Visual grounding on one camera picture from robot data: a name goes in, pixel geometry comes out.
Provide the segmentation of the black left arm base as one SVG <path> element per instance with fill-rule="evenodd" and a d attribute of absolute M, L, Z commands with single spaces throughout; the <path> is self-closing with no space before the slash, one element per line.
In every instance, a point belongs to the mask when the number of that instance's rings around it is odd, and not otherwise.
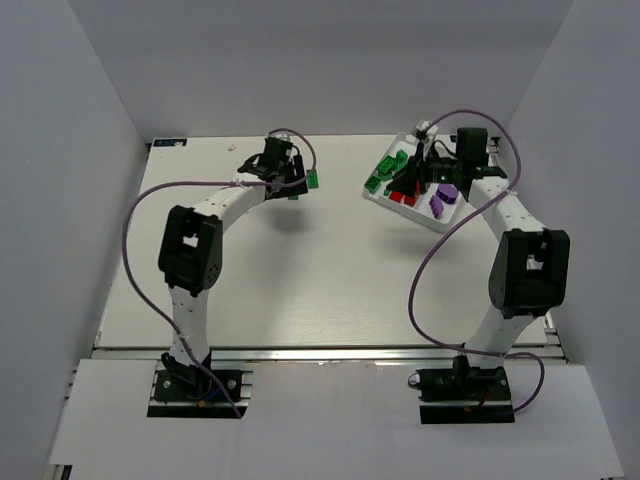
<path fill-rule="evenodd" d="M 164 367 L 153 378 L 148 418 L 163 419 L 241 419 L 249 405 L 253 372 L 239 368 L 217 369 L 214 374 L 225 387 L 231 402 L 220 386 L 205 377 L 204 385 L 194 387 L 171 376 Z"/>

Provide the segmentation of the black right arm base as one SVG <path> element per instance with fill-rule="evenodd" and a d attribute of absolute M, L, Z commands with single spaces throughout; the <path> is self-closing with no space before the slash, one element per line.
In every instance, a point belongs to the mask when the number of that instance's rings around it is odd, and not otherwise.
<path fill-rule="evenodd" d="M 449 368 L 416 370 L 407 379 L 419 393 L 422 425 L 509 424 L 514 407 L 503 367 L 481 369 L 463 355 Z"/>

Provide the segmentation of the purple round lego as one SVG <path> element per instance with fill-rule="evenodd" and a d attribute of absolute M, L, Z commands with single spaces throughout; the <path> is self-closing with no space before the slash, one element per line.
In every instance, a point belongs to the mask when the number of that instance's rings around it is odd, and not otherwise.
<path fill-rule="evenodd" d="M 451 184 L 439 184 L 436 190 L 436 196 L 447 205 L 454 204 L 457 201 L 458 195 L 458 189 Z"/>

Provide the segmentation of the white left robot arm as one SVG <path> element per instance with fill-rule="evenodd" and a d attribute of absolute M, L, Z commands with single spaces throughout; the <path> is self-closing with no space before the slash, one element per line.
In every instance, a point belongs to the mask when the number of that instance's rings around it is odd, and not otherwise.
<path fill-rule="evenodd" d="M 298 147 L 287 137 L 269 136 L 262 153 L 245 161 L 231 184 L 208 198 L 168 214 L 158 259 L 172 305 L 174 333 L 162 363 L 172 377 L 194 386 L 210 366 L 207 340 L 209 290 L 223 266 L 223 235 L 261 203 L 307 191 Z"/>

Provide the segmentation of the green long lego top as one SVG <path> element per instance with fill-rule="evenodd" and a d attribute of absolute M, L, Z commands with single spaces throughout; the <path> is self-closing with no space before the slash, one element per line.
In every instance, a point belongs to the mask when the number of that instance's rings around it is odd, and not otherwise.
<path fill-rule="evenodd" d="M 315 170 L 310 170 L 308 172 L 307 185 L 309 189 L 318 189 L 319 188 L 319 178 L 318 173 Z"/>

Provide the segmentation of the purple small lego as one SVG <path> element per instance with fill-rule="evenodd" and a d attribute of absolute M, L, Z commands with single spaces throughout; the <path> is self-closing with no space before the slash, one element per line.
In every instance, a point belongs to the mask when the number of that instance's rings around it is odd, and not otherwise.
<path fill-rule="evenodd" d="M 435 219 L 440 219 L 444 212 L 444 204 L 437 195 L 432 195 L 429 200 L 429 206 Z"/>

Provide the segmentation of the red round lego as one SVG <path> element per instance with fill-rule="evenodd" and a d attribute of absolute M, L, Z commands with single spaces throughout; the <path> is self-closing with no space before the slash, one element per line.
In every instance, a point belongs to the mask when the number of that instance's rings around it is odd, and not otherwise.
<path fill-rule="evenodd" d="M 404 204 L 409 206 L 409 207 L 411 207 L 411 208 L 413 208 L 416 205 L 418 200 L 419 200 L 418 197 L 405 196 L 404 197 Z"/>

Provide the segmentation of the small red lego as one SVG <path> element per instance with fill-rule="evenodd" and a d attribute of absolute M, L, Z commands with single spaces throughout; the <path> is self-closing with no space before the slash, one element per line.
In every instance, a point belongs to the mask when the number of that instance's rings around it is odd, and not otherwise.
<path fill-rule="evenodd" d="M 401 203 L 404 199 L 404 195 L 399 192 L 392 192 L 389 199 L 396 203 Z"/>

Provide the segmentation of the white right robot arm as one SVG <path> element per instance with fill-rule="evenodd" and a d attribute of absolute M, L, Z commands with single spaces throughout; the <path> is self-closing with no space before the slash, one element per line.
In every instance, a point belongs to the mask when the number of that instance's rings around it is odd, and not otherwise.
<path fill-rule="evenodd" d="M 415 194 L 429 183 L 449 184 L 498 241 L 488 279 L 491 306 L 474 335 L 457 350 L 473 369 L 499 368 L 522 332 L 564 301 L 569 236 L 537 220 L 519 200 L 515 182 L 490 164 L 486 129 L 459 129 L 452 157 L 436 152 L 429 129 L 415 136 L 415 153 L 393 176 L 391 190 Z"/>

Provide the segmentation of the green long lego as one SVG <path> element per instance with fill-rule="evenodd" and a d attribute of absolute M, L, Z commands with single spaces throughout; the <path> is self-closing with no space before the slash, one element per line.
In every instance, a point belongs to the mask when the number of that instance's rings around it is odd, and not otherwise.
<path fill-rule="evenodd" d="M 387 181 L 393 177 L 396 171 L 397 159 L 395 157 L 386 156 L 378 165 L 377 173 L 383 181 Z"/>
<path fill-rule="evenodd" d="M 308 172 L 307 185 L 309 189 L 318 189 L 319 188 L 319 178 L 318 173 L 315 170 L 310 170 Z"/>

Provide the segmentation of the green square lego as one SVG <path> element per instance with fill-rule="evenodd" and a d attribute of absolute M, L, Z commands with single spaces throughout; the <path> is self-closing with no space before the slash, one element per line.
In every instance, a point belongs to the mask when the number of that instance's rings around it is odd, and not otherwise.
<path fill-rule="evenodd" d="M 375 194 L 377 190 L 380 188 L 381 183 L 382 183 L 382 180 L 378 176 L 371 175 L 365 182 L 364 188 L 370 194 Z"/>

